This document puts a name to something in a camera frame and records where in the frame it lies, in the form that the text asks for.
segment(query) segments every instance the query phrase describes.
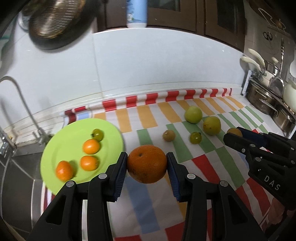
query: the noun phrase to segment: plate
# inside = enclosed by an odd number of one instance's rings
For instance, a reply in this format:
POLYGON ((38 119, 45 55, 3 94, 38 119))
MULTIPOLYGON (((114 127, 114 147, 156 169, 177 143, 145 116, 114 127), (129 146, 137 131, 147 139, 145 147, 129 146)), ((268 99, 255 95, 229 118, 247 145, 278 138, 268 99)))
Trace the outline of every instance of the plate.
POLYGON ((68 161, 75 170, 73 181, 84 183, 102 172, 106 172, 109 165, 117 162, 123 151, 123 140, 120 131, 110 122, 88 118, 65 126, 49 141, 41 157, 40 172, 42 180, 51 192, 56 195, 65 182, 55 175, 56 166, 60 161, 68 161), (80 165, 80 158, 86 154, 82 151, 83 143, 91 139, 94 129, 101 129, 104 138, 100 141, 101 149, 94 154, 99 160, 99 167, 94 171, 84 171, 80 165))

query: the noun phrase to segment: faucet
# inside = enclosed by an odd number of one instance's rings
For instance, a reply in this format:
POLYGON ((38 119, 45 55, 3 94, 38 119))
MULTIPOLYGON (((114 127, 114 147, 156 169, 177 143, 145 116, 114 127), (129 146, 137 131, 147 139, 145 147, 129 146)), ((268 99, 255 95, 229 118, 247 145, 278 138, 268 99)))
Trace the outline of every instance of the faucet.
MULTIPOLYGON (((29 117, 31 118, 31 120, 33 121, 34 125, 37 128, 37 132, 39 134, 39 137, 35 134, 35 132, 33 132, 33 135, 35 136, 35 138, 37 139, 37 141, 39 143, 47 144, 49 142, 49 140, 50 140, 50 136, 47 135, 45 133, 45 131, 36 122, 35 118, 33 117, 32 113, 31 113, 31 111, 30 111, 30 109, 29 109, 29 107, 28 107, 28 105, 27 105, 27 103, 26 103, 26 101, 24 99, 24 96, 23 96, 23 94, 22 94, 22 92, 20 90, 20 86, 18 85, 18 83, 16 82, 16 80, 14 78, 10 77, 10 76, 4 76, 4 77, 2 77, 0 79, 0 83, 2 81, 4 81, 4 80, 11 81, 15 85, 15 87, 17 88, 17 92, 18 92, 18 94, 20 96, 20 99, 21 99, 21 101, 22 101, 22 103, 23 103, 23 105, 24 105, 27 113, 29 114, 29 117)), ((3 157, 5 157, 8 149, 11 149, 12 152, 15 151, 15 149, 16 149, 15 143, 13 143, 13 141, 10 139, 10 137, 3 131, 3 129, 1 128, 1 126, 0 126, 0 138, 3 141, 3 144, 0 147, 0 155, 2 155, 3 157)))

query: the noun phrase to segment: sink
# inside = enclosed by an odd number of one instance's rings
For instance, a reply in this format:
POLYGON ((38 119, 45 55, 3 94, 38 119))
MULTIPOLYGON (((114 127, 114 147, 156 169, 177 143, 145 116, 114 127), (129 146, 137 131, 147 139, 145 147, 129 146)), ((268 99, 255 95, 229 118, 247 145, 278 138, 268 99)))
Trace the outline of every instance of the sink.
POLYGON ((7 161, 0 159, 0 213, 24 239, 41 215, 40 160, 44 148, 33 143, 17 147, 7 161))

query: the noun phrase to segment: orange stripe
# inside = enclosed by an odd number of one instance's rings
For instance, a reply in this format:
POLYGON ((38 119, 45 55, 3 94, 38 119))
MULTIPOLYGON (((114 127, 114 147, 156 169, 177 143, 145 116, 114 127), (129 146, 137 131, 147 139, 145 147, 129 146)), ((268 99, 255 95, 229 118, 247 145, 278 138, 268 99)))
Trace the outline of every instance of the orange stripe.
POLYGON ((201 101, 201 99, 193 99, 193 101, 198 105, 199 108, 206 114, 206 115, 214 115, 215 113, 211 111, 209 107, 206 106, 204 102, 201 101))
POLYGON ((225 113, 225 111, 221 108, 220 105, 217 104, 217 102, 213 98, 206 98, 207 101, 220 113, 225 113))
POLYGON ((157 104, 160 108, 161 112, 165 115, 165 117, 171 122, 181 122, 181 118, 177 115, 177 113, 174 111, 174 109, 171 107, 171 105, 168 102, 161 102, 157 104))
POLYGON ((148 105, 137 106, 137 111, 144 129, 157 126, 157 123, 148 105))
POLYGON ((234 108, 229 102, 227 102, 223 97, 217 97, 220 101, 222 101, 224 104, 226 104, 232 111, 236 111, 236 108, 234 108))
POLYGON ((119 109, 115 111, 119 123, 121 133, 132 131, 127 109, 119 109))
POLYGON ((106 112, 94 114, 94 118, 106 120, 106 112))
MULTIPOLYGON (((167 172, 166 172, 164 178, 166 179, 167 183, 170 186, 170 179, 168 177, 168 173, 167 172)), ((187 202, 178 202, 177 200, 176 200, 176 202, 177 202, 177 204, 179 206, 179 209, 180 209, 180 211, 182 213, 183 220, 185 220, 185 217, 186 217, 186 209, 187 209, 187 202)))
POLYGON ((187 110, 189 108, 189 104, 186 102, 186 100, 177 100, 177 103, 184 109, 187 110))
POLYGON ((226 96, 226 98, 230 99, 238 108, 244 108, 244 106, 238 102, 236 99, 232 98, 231 96, 226 96))

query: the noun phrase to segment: silver bolt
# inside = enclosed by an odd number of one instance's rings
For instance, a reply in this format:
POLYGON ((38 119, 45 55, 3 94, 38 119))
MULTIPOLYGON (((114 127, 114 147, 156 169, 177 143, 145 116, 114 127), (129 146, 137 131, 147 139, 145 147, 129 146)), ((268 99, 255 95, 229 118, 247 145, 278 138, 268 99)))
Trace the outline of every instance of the silver bolt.
POLYGON ((69 181, 69 182, 67 182, 66 186, 70 188, 70 187, 74 186, 74 182, 69 181))
POLYGON ((220 185, 221 185, 222 187, 227 187, 227 186, 228 186, 228 182, 222 180, 222 181, 220 182, 220 185))
POLYGON ((107 174, 106 173, 101 173, 99 175, 99 179, 105 179, 107 177, 107 174))
POLYGON ((187 174, 187 177, 189 179, 194 179, 195 178, 195 175, 193 173, 189 173, 189 174, 187 174))

